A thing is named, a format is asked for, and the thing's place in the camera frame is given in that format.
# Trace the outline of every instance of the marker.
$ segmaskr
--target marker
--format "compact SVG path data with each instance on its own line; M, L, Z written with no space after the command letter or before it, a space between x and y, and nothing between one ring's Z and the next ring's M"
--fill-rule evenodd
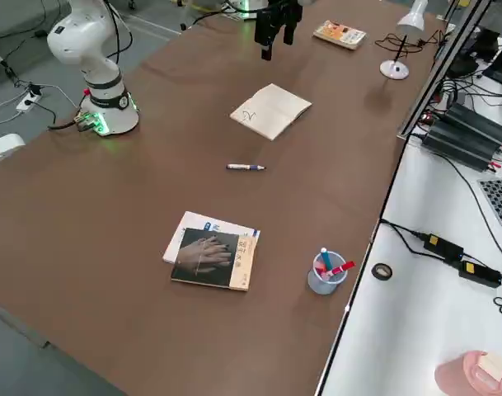
M242 163L229 163L227 169L234 169L238 171L264 171L265 167L261 165L244 165Z
M325 247L320 249L320 255L324 261L324 265L326 266L326 271L331 271L333 266L331 265L330 255L327 254L327 249Z
M326 278L329 279L333 275L340 274L341 272L344 272L344 271L348 271L351 268L353 268L354 266L355 266L354 262L346 262L345 264L342 264L341 266L338 266L337 268L333 268L331 271L328 271L328 272L322 274L321 277L324 278L324 276L325 276Z

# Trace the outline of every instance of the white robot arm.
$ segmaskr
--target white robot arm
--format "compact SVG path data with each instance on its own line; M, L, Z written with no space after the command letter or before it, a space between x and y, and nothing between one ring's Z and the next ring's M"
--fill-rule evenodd
M138 112L124 86L119 67L102 53L119 19L108 0L68 0L71 13L53 26L47 37L53 55L77 65L89 87L81 114L100 135L122 134L138 123Z

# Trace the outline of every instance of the black power adapter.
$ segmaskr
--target black power adapter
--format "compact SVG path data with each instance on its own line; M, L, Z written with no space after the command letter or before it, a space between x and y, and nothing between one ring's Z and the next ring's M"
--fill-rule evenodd
M501 274L497 270L467 261L462 261L460 265L459 275L461 278L493 288L501 286Z
M449 242L434 234L427 234L421 238L425 245L423 248L444 258L448 264L461 261L463 257L463 247L455 243Z

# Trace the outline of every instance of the red marker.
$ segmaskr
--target red marker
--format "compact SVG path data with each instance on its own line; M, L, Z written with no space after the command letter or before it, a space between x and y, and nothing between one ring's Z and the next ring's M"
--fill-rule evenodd
M354 262L346 262L337 268L333 268L331 271L325 272L322 275L327 278L331 278L333 275L340 274L341 272L348 271L355 266Z

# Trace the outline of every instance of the blue pen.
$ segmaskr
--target blue pen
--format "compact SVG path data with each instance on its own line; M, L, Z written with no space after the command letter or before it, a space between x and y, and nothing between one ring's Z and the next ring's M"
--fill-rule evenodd
M327 249L325 247L320 249L320 255L322 256L322 260L326 266L326 271L331 271L333 266L331 265L330 255L327 253Z
M244 165L242 163L229 163L227 169L235 169L238 171L264 171L265 167L261 165Z

